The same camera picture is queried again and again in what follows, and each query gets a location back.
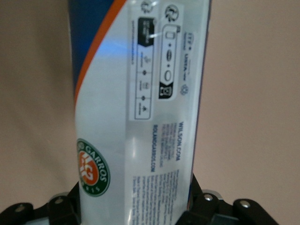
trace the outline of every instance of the blue stripe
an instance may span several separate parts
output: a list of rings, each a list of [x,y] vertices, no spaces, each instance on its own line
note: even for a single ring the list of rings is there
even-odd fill
[[[69,0],[74,86],[90,45],[113,0]]]

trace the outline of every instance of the roland garros logo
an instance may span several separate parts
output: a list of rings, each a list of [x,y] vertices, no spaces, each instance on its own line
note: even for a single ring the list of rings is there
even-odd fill
[[[84,191],[90,196],[103,195],[108,189],[110,173],[103,156],[83,139],[77,141],[79,177]]]

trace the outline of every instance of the beige wall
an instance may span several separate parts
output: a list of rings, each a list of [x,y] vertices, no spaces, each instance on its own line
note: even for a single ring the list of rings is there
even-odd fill
[[[300,215],[300,1],[214,0],[194,172],[228,203]],[[0,211],[77,181],[65,1],[0,3]]]

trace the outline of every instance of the black holder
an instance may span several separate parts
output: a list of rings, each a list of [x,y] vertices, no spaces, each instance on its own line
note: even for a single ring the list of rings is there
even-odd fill
[[[67,196],[57,196],[42,207],[33,209],[30,203],[14,204],[0,213],[0,225],[23,225],[48,218],[49,225],[80,225],[79,184]],[[203,193],[193,176],[190,209],[175,225],[278,225],[255,201],[235,200],[227,204],[214,194]]]

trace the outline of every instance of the bolt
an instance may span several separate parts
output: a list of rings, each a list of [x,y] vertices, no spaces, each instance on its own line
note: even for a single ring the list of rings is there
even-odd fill
[[[18,208],[15,209],[15,212],[21,212],[25,209],[25,206],[23,206],[22,204],[18,206]]]
[[[206,201],[212,201],[213,200],[213,197],[209,194],[205,194],[204,198],[205,198]]]
[[[250,203],[245,201],[245,200],[242,200],[240,201],[240,204],[244,207],[244,208],[249,208],[250,207]]]
[[[55,204],[61,204],[64,200],[59,197],[58,199],[56,199],[56,201],[54,202]]]

